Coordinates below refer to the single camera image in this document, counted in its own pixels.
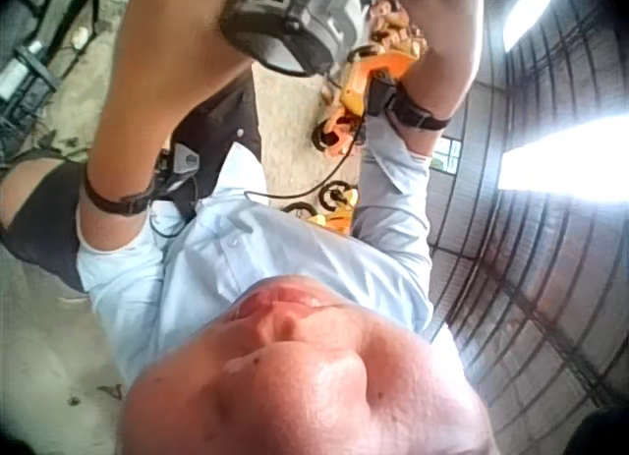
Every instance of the shirt sleeve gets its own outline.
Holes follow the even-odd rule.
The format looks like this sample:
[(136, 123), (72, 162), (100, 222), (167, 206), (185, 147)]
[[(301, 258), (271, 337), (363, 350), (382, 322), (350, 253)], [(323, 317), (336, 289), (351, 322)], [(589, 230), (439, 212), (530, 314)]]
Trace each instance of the shirt sleeve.
[(431, 260), (426, 216), (430, 158), (408, 150), (384, 117), (368, 117), (352, 236), (390, 256), (423, 296)]
[(112, 252), (90, 247), (79, 226), (78, 233), (79, 275), (105, 330), (114, 362), (130, 385), (156, 355), (163, 252), (155, 243), (148, 218), (130, 244)]

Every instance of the black strap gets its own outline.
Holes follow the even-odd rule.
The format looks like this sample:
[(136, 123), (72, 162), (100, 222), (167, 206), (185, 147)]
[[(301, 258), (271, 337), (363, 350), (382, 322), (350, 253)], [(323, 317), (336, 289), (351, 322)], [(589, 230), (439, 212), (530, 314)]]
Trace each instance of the black strap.
[(150, 185), (148, 185), (148, 188), (144, 192), (123, 197), (120, 201), (112, 201), (103, 198), (96, 192), (89, 182), (87, 174), (85, 174), (84, 178), (84, 187), (87, 197), (94, 206), (101, 211), (109, 212), (110, 214), (120, 214), (122, 216), (134, 216), (146, 211), (155, 189), (154, 180), (151, 179)]
[(402, 84), (397, 84), (389, 109), (403, 126), (427, 131), (441, 131), (450, 124), (450, 119), (439, 120), (432, 113), (415, 104)]

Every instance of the black shorts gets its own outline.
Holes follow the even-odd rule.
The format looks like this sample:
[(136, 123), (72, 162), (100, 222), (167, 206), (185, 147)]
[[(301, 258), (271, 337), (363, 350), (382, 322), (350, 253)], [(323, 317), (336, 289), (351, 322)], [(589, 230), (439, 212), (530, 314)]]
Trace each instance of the black shorts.
[[(234, 142), (261, 160), (257, 130), (256, 92), (251, 70), (195, 108), (172, 135), (200, 156), (197, 186), (189, 180), (161, 199), (172, 200), (184, 217), (192, 219), (191, 204), (212, 194), (225, 157)], [(0, 240), (18, 259), (39, 265), (67, 285), (83, 291), (77, 270), (76, 210), (86, 167), (65, 160), (35, 188)]]

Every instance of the window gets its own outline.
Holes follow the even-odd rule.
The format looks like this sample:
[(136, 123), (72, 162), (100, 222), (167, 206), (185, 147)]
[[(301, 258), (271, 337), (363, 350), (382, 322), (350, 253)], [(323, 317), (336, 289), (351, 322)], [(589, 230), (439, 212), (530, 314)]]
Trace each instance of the window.
[(629, 115), (597, 119), (506, 152), (501, 190), (629, 201)]
[(509, 52), (527, 30), (542, 16), (550, 0), (518, 0), (507, 16), (502, 31), (504, 50)]
[(436, 142), (430, 167), (455, 175), (459, 170), (461, 157), (461, 141), (442, 137)]

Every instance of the grey power tool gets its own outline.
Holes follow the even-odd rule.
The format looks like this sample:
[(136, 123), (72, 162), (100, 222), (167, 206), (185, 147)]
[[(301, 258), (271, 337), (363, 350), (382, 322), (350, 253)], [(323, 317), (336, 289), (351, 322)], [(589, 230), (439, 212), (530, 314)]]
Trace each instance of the grey power tool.
[(227, 0), (220, 27), (235, 47), (285, 75), (327, 74), (361, 41), (375, 0)]

